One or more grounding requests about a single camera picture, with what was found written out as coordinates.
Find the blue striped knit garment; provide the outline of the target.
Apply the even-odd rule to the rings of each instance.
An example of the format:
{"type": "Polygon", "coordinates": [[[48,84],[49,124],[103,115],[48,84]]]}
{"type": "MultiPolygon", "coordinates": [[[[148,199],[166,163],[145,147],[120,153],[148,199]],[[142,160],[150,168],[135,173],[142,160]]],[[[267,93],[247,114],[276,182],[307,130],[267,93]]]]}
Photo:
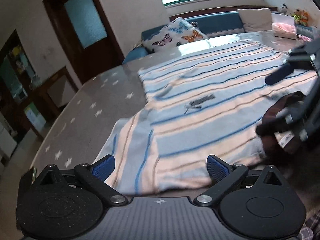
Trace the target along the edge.
{"type": "Polygon", "coordinates": [[[311,89],[317,75],[305,70],[265,83],[285,58],[236,41],[140,69],[146,105],[118,120],[101,149],[99,157],[110,154],[116,163],[106,183],[128,195],[207,186],[209,155],[237,162],[269,107],[311,89]]]}

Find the orange plush toys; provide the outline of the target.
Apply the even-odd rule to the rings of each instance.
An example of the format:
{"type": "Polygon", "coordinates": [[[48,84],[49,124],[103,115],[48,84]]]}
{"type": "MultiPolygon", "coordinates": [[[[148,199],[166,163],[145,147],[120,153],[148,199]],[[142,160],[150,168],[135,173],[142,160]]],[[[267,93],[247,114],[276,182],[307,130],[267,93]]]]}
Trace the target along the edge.
{"type": "Polygon", "coordinates": [[[295,20],[295,25],[308,26],[309,14],[307,11],[296,9],[293,12],[292,17],[295,20]]]}

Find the clear bag with pink item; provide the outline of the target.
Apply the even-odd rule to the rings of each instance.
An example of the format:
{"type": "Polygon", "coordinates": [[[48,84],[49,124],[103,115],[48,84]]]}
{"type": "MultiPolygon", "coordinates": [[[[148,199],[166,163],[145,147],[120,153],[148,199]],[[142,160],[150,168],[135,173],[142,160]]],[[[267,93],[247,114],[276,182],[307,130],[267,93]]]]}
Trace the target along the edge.
{"type": "Polygon", "coordinates": [[[275,37],[292,40],[297,38],[295,19],[292,16],[272,14],[272,21],[272,32],[275,37]]]}

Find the black white plush toy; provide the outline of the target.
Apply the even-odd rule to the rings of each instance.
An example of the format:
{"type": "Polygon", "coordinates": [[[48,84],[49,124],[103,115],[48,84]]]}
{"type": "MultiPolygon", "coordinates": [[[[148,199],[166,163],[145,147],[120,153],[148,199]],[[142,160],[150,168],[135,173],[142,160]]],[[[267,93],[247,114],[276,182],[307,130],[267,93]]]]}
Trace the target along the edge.
{"type": "Polygon", "coordinates": [[[286,4],[283,4],[283,5],[280,7],[280,9],[279,9],[279,12],[280,12],[281,14],[286,14],[287,11],[288,11],[288,8],[287,8],[286,4]]]}

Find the beige cushion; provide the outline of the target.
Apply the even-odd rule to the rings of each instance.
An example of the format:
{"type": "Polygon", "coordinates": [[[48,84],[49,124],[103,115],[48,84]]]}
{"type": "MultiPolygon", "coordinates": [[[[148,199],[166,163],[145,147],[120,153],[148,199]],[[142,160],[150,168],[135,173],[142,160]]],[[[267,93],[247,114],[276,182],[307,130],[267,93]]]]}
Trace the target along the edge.
{"type": "Polygon", "coordinates": [[[272,30],[272,12],[268,8],[238,9],[244,30],[247,33],[272,30]]]}

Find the grey star-patterned table cover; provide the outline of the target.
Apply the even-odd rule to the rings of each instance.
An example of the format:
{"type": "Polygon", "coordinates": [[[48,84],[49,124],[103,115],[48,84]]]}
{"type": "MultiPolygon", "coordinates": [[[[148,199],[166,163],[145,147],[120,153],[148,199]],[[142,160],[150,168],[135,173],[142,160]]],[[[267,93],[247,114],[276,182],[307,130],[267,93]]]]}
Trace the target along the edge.
{"type": "Polygon", "coordinates": [[[138,71],[165,61],[208,51],[239,40],[258,41],[278,51],[288,51],[302,40],[274,37],[271,31],[210,38],[147,55],[108,70],[86,82],[54,122],[31,163],[38,171],[48,164],[63,169],[92,163],[111,133],[115,122],[129,118],[146,104],[138,71]]]}

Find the blue sofa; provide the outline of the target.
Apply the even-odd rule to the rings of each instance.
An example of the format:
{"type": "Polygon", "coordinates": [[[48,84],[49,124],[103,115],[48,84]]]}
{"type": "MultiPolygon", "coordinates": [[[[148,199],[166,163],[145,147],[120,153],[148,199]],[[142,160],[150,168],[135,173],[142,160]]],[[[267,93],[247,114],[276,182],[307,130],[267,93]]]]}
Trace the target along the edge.
{"type": "MultiPolygon", "coordinates": [[[[209,38],[219,37],[231,34],[257,32],[258,30],[245,30],[242,20],[237,11],[216,12],[213,14],[205,14],[194,17],[185,18],[187,22],[194,25],[201,32],[206,34],[209,38]]],[[[151,36],[158,34],[159,31],[166,25],[143,31],[141,34],[142,40],[147,40],[151,36]]],[[[297,35],[302,35],[310,39],[313,38],[313,31],[311,27],[296,25],[297,35]]],[[[125,57],[123,64],[130,61],[140,59],[146,55],[154,53],[152,49],[145,48],[143,45],[131,50],[125,57]]]]}

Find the dark wooden side table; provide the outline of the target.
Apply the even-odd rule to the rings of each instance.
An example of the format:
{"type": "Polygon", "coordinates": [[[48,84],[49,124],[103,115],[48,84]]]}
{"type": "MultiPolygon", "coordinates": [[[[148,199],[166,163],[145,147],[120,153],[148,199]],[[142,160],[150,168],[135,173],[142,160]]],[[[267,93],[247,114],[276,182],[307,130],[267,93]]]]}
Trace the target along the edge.
{"type": "Polygon", "coordinates": [[[44,118],[53,123],[78,92],[67,67],[64,66],[44,81],[33,79],[29,85],[35,105],[44,118]]]}

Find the butterfly print pillow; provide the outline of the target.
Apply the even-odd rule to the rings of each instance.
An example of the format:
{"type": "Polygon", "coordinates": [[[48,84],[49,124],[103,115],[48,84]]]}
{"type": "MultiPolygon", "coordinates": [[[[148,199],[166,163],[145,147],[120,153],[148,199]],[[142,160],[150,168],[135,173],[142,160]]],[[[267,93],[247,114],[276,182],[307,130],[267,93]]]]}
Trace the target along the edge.
{"type": "Polygon", "coordinates": [[[152,34],[142,45],[150,52],[160,52],[183,44],[206,40],[207,35],[198,28],[179,17],[152,34]]]}

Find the dark wooden door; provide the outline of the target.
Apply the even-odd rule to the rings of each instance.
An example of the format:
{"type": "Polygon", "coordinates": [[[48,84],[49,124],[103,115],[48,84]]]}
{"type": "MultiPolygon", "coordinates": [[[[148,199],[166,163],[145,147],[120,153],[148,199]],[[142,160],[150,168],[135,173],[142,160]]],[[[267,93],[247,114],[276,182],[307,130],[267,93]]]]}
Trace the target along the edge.
{"type": "Polygon", "coordinates": [[[121,65],[123,52],[99,0],[44,0],[43,3],[81,83],[121,65]]]}

